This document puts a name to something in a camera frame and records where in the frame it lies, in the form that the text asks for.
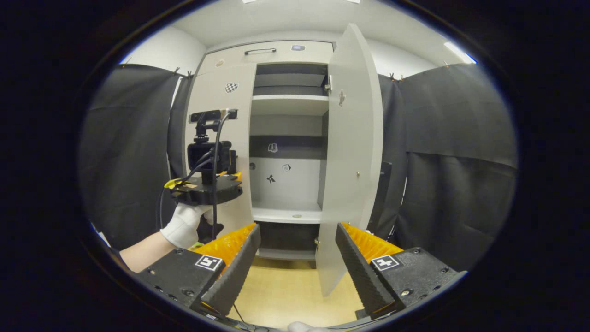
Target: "wooden floor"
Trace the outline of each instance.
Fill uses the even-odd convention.
[[[348,272],[336,289],[323,297],[317,270],[307,261],[256,257],[235,301],[247,323],[286,329],[293,321],[315,327],[356,320],[362,303]],[[240,320],[232,308],[229,317]]]

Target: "drawer handle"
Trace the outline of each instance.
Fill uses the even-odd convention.
[[[257,50],[246,51],[246,52],[244,52],[244,55],[247,56],[250,52],[256,52],[256,51],[272,51],[272,52],[276,52],[277,49],[276,48],[272,48],[272,47],[270,47],[270,48],[259,48]]]

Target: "ceiling light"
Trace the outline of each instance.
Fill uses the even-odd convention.
[[[470,57],[467,53],[461,51],[455,44],[451,43],[450,41],[447,41],[446,43],[444,43],[444,45],[448,47],[449,50],[453,51],[453,53],[455,53],[459,58],[461,58],[463,62],[477,63],[477,61],[473,60],[472,57]]]

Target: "ceiling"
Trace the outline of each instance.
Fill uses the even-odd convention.
[[[437,66],[461,60],[448,41],[424,24],[378,0],[353,4],[344,0],[215,1],[174,23],[176,28],[212,47],[237,38],[273,31],[344,32],[354,22],[365,38],[406,50]]]

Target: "white cabinet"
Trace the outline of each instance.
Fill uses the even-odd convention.
[[[265,223],[272,227],[261,228],[263,244],[276,232],[274,242],[285,248],[262,248],[260,255],[284,259],[313,257],[318,238],[315,259],[328,295],[346,272],[336,225],[366,228],[371,215],[383,113],[375,64],[356,25],[347,27],[334,52],[331,43],[307,43],[304,51],[291,51],[303,42],[285,41],[205,56],[189,98],[184,151],[195,133],[191,114],[239,109],[221,139],[230,140],[237,152],[244,193],[219,206],[221,235],[252,220]],[[257,48],[277,51],[244,56]],[[223,64],[216,67],[220,59]],[[331,92],[323,90],[328,77]],[[226,92],[228,83],[238,89]],[[304,252],[291,248],[298,229],[306,232]]]

